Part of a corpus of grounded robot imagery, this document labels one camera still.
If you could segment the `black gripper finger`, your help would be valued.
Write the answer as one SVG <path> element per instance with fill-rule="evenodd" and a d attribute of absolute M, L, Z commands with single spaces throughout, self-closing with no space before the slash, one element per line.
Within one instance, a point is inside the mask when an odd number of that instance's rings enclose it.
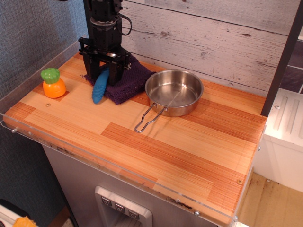
<path fill-rule="evenodd" d="M 104 62 L 105 56 L 102 54 L 83 53 L 83 60 L 87 76 L 95 81 L 100 75 L 100 62 Z"/>
<path fill-rule="evenodd" d="M 113 86 L 121 80 L 124 72 L 124 64 L 122 62 L 111 62 L 109 64 L 109 85 Z"/>

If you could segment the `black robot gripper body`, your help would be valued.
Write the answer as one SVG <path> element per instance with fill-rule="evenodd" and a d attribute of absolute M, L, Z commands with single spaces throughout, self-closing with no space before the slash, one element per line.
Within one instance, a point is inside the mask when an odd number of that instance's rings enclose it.
<path fill-rule="evenodd" d="M 104 63 L 122 62 L 124 68 L 130 68 L 130 53 L 122 46 L 122 21 L 110 20 L 107 22 L 91 20 L 92 37 L 79 39 L 80 54 L 102 54 Z"/>

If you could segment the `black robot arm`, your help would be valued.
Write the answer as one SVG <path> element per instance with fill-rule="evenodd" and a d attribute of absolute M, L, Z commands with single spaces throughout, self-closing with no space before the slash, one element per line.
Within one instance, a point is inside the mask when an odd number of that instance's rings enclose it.
<path fill-rule="evenodd" d="M 81 37 L 80 55 L 84 60 L 87 76 L 96 80 L 100 75 L 100 63 L 109 67 L 109 85 L 121 80 L 124 70 L 130 68 L 130 53 L 122 46 L 121 0 L 85 0 L 85 15 L 89 32 L 88 38 Z"/>

